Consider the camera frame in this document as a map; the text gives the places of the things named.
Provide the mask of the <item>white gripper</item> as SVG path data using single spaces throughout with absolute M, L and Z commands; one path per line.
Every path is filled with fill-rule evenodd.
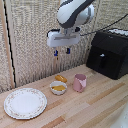
M 58 47 L 77 44 L 80 40 L 80 35 L 78 32 L 72 33 L 70 35 L 65 35 L 61 33 L 60 29 L 52 29 L 47 33 L 47 45 L 49 47 Z M 66 54 L 71 53 L 71 48 L 67 48 Z M 58 50 L 54 49 L 54 56 L 58 56 Z

